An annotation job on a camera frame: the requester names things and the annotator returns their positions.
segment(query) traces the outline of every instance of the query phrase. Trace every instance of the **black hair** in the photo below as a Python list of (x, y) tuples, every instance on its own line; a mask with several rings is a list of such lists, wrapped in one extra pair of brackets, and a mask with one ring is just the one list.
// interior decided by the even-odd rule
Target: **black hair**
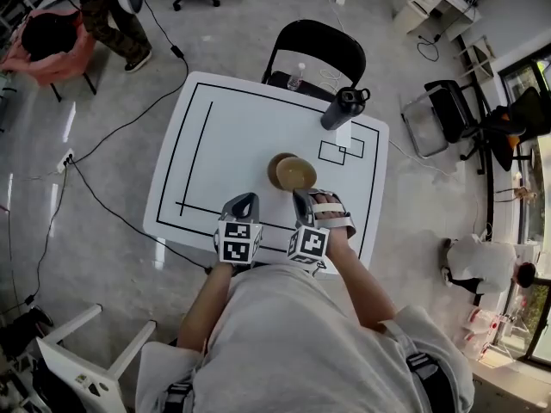
[(517, 283), (520, 287), (529, 287), (534, 283), (536, 267), (533, 263), (523, 263), (518, 267)]

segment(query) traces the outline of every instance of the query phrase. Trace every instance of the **black water bottle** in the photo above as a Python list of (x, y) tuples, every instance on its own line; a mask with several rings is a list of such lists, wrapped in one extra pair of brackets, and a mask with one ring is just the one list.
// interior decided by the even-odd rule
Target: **black water bottle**
[(337, 92), (335, 99), (321, 117), (321, 125), (325, 130), (336, 130), (347, 120), (351, 120), (365, 109), (365, 101), (371, 94), (367, 89), (343, 87)]

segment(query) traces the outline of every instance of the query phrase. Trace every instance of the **plastic water bottle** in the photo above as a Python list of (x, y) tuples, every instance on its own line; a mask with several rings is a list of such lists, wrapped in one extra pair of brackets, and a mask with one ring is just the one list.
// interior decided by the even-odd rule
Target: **plastic water bottle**
[(289, 90), (295, 91), (299, 88), (300, 83), (302, 83), (302, 77), (306, 66), (304, 63), (299, 63), (299, 65), (294, 70), (293, 74), (289, 77), (287, 81), (287, 88)]

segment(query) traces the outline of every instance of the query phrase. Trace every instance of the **gray t-shirt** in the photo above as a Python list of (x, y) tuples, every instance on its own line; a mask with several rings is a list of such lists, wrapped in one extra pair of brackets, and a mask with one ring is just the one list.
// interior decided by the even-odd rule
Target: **gray t-shirt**
[[(456, 402), (468, 411), (474, 387), (464, 356), (423, 309), (406, 307), (394, 321), (420, 350), (446, 360)], [(206, 356), (157, 342), (143, 347), (136, 411), (162, 411), (164, 391), (185, 379), (193, 396), (184, 411), (430, 412), (413, 378), (392, 337), (346, 317), (306, 272), (271, 265), (233, 280)]]

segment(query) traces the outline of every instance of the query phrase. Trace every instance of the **pink chair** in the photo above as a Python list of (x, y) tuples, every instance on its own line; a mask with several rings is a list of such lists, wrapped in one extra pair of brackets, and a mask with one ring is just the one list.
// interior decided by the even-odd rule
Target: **pink chair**
[[(29, 17), (35, 17), (46, 13), (69, 15), (74, 12), (74, 10), (36, 9), (30, 12)], [(30, 54), (25, 50), (21, 42), (21, 37), (25, 27), (27, 26), (29, 17), (19, 27), (19, 29), (13, 33), (11, 38), (11, 48), (0, 62), (0, 70), (27, 73), (31, 77), (34, 77), (40, 86), (50, 84), (52, 86), (53, 93), (55, 93), (59, 102), (61, 102), (61, 96), (59, 96), (59, 93), (53, 84), (70, 77), (82, 75), (84, 76), (86, 83), (90, 86), (90, 90), (95, 95), (96, 88), (86, 74), (86, 67), (88, 66), (92, 53), (94, 52), (96, 40), (94, 40), (94, 38), (86, 32), (83, 25), (82, 15), (79, 14), (78, 18), (73, 23), (75, 28), (77, 28), (77, 42), (71, 51), (56, 53), (46, 57), (45, 59), (34, 62), (30, 60)]]

